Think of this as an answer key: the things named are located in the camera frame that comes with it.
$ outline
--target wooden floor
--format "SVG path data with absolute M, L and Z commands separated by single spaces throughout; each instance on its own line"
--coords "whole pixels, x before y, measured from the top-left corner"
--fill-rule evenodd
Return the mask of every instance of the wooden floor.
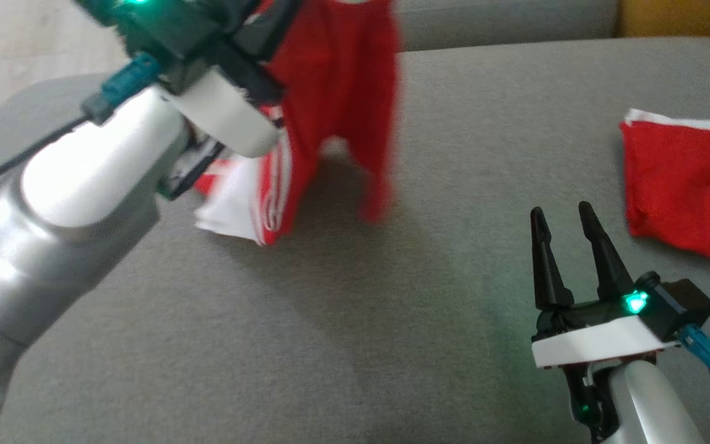
M 113 31 L 72 0 L 0 0 L 0 104 L 28 85 L 124 61 Z

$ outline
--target red garment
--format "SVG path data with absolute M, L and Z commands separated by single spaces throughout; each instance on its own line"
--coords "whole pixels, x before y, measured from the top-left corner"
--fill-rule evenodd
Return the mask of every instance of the red garment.
M 621 130 L 632 236 L 710 258 L 710 130 L 651 121 Z
M 376 222 L 385 214 L 391 200 L 399 49 L 391 4 L 305 0 L 268 66 L 287 90 L 280 109 L 271 110 L 273 117 L 284 118 L 287 131 L 279 146 L 259 160 L 250 211 L 260 244 L 273 244 L 291 230 L 316 173 L 320 147 L 332 136 L 347 139 L 353 159 L 370 173 L 364 219 Z M 209 175 L 203 177 L 197 189 L 209 191 L 212 182 Z

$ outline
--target gray cushion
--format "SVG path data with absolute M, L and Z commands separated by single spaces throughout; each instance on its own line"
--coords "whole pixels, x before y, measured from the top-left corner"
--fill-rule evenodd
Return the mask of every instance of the gray cushion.
M 629 107 L 710 118 L 710 39 L 426 51 L 403 66 L 386 224 L 358 222 L 362 178 L 341 158 L 274 248 L 196 230 L 193 193 L 161 205 L 23 357 L 0 442 L 588 442 L 563 375 L 533 366 L 529 211 L 544 206 L 578 300 L 597 283 L 582 199 L 634 276 L 710 295 L 709 260 L 629 236 L 618 130 Z M 21 93 L 0 110 L 0 147 L 65 120 L 98 80 Z M 707 372 L 680 350 L 659 365 L 710 444 Z
M 410 51 L 612 36 L 617 0 L 397 0 Z

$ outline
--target black cable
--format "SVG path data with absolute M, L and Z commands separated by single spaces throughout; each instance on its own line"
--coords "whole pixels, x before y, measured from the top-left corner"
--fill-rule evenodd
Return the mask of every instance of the black cable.
M 59 140 L 59 138 L 73 131 L 77 126 L 81 125 L 87 120 L 88 119 L 86 117 L 79 117 L 68 121 L 68 123 L 64 124 L 63 126 L 60 126 L 51 134 L 48 134 L 46 137 L 41 138 L 33 144 L 30 144 L 30 146 L 28 146 L 25 150 L 17 154 L 16 157 L 12 157 L 12 159 L 0 165 L 0 176 L 10 171 L 11 169 L 16 168 L 23 162 L 31 159 L 41 149 L 48 146 L 48 144 L 56 142 L 57 140 Z

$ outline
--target green led light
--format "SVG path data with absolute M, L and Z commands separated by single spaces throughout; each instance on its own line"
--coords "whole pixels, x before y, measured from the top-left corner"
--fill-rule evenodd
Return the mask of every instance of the green led light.
M 624 296 L 623 303 L 625 304 L 626 309 L 629 310 L 632 315 L 636 315 L 645 308 L 647 299 L 648 293 L 634 290 L 634 293 L 632 293 L 631 295 Z

